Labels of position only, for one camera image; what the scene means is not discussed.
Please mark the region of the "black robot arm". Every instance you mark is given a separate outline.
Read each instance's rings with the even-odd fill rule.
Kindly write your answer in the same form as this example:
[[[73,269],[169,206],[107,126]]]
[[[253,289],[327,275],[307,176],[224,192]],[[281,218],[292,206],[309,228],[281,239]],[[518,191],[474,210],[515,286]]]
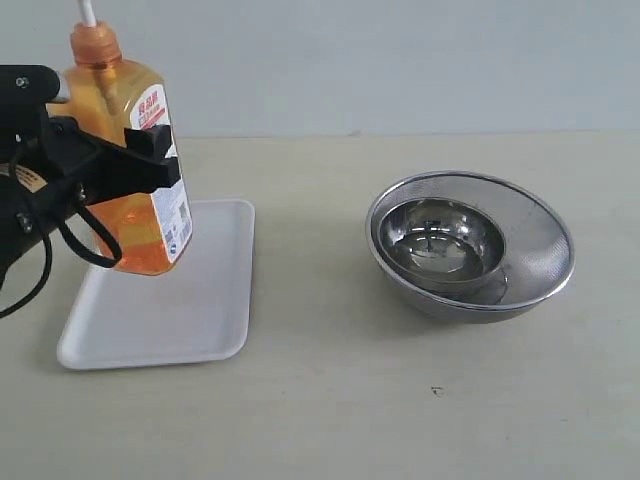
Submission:
[[[178,160],[167,154],[171,129],[125,129],[118,145],[80,129],[72,117],[45,119],[36,136],[1,139],[1,269],[7,271],[59,231],[83,260],[112,268],[122,248],[90,207],[176,184]]]

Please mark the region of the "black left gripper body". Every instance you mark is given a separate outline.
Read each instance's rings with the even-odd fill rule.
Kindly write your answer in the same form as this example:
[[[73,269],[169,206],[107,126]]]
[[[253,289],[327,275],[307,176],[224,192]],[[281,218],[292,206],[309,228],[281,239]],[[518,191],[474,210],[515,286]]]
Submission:
[[[46,180],[39,201],[51,206],[85,205],[135,193],[153,193],[181,179],[178,159],[140,155],[79,128],[71,117],[48,118],[41,125],[29,166]]]

